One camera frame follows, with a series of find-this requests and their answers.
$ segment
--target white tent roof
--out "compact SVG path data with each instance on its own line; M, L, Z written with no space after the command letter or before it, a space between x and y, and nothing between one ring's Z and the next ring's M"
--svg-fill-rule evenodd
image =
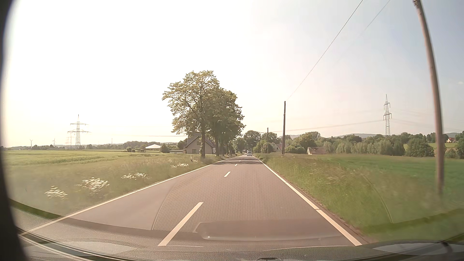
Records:
M146 149L159 149L159 148L161 148L161 146L160 146L160 145L153 144L153 145L148 146L148 147L145 147L145 148L146 148Z

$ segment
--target power line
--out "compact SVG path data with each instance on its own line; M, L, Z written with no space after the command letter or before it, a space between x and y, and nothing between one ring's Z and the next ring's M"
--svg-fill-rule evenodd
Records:
M369 28L369 26L372 24L372 22L374 22L374 20L377 18L377 16L379 16L379 14L382 12L382 10L388 5L388 3L390 2L390 0L387 1L387 3L382 7L382 9L380 9L380 11L374 16L374 18L371 20L371 22L366 26L366 28L364 28L364 30L356 37L356 39L351 43L351 45L345 50L345 52L340 56L340 58L334 63L334 65L336 65L341 59L342 57L348 52L348 50L353 47L354 43L358 40L359 37L361 37L361 35L367 30L367 28Z
M358 6L356 7L356 9L353 11L353 13L351 13L351 15L349 16L348 20L345 22L345 24L342 26L342 28L340 29L340 31L338 31L338 34L335 36L335 38L332 40L332 42L329 44L329 46L327 47L327 49L325 49L324 53L321 55L321 57L317 60L317 62L314 64L313 68L311 68L311 70L308 72L308 74L306 75L306 77L303 79L303 81L301 81L301 83L298 85L298 87L290 94L290 96L287 98L287 100L298 90L298 88L301 86L301 84L306 80L306 78L309 76L309 74L313 71L314 67L316 67L317 63L319 63L319 61L322 59L322 57L324 56L324 54L327 52L327 50L330 48L330 46L333 44L333 42L335 41L335 39L337 39L337 36L342 32L342 30L345 28L345 25L347 25L348 21L351 19L351 17L353 16L353 14L356 12L356 10L358 10L358 7L361 5L363 0L361 0L361 2L359 2Z
M375 120L375 121L366 121L366 122L358 122L358 123L349 123L349 124L340 124L340 125L330 125L324 127L313 127L313 128L306 128L306 129L294 129L294 130L286 130L286 131L305 131L305 130L315 130L315 129L325 129L325 128L334 128L334 127L342 127L342 126L350 126L350 125L357 125L357 124L366 124L366 123L373 123L373 122L380 122L382 120ZM273 130L272 132L282 132L281 130Z

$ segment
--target shed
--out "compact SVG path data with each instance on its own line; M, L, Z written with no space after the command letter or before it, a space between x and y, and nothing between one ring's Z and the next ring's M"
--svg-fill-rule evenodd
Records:
M172 154L178 154L178 153L187 154L187 150L170 150L169 153L172 153Z
M308 147L307 153L309 155L327 154L324 147Z
M155 150L155 149L160 149L160 148L161 148L160 145L153 144L148 147L145 147L145 150Z

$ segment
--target hazy sky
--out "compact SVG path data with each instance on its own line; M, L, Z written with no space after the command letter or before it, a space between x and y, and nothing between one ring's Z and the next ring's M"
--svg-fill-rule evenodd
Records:
M16 1L2 75L2 145L178 141L161 101L169 83L214 70L237 94L247 130L323 136L430 133L433 103L412 0L364 0L299 89L358 0ZM464 1L423 0L445 132L464 129Z

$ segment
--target utility pole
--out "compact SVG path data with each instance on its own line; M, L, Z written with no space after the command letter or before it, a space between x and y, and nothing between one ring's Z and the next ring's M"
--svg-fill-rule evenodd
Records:
M435 133L437 142L437 189L438 195L443 195L443 185L445 182L444 176L444 163L445 163L445 143L443 140L443 126L441 120L441 105L440 105L440 92L438 89L438 77L435 68L435 58L433 56L432 43L430 41L429 29L427 21L425 20L424 10L422 9L422 2L420 0L412 0L417 9L420 25L422 26L422 34L424 35L425 50L427 52L427 60L429 63L430 81L432 82L433 103L435 105Z
M282 135L282 155L285 155L285 101L284 101L284 133Z

